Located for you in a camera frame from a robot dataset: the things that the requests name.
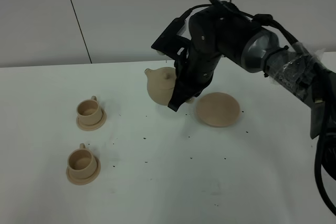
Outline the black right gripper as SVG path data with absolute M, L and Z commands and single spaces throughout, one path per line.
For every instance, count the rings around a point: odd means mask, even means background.
M 218 62 L 219 52 L 202 52 L 191 44 L 185 62 L 177 67 L 177 79 L 168 107 L 177 111 L 183 103 L 198 97 L 211 83 Z

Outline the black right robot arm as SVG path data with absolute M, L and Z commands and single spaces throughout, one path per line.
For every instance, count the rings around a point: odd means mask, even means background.
M 335 205 L 322 181 L 322 171 L 334 177 L 335 73 L 311 54 L 269 14 L 251 15 L 233 3 L 209 0 L 172 21 L 170 38 L 180 40 L 174 59 L 176 82 L 168 106 L 173 111 L 197 97 L 211 83 L 220 57 L 265 77 L 296 96 L 311 110 L 310 135 L 317 138 L 314 178 L 331 212 Z

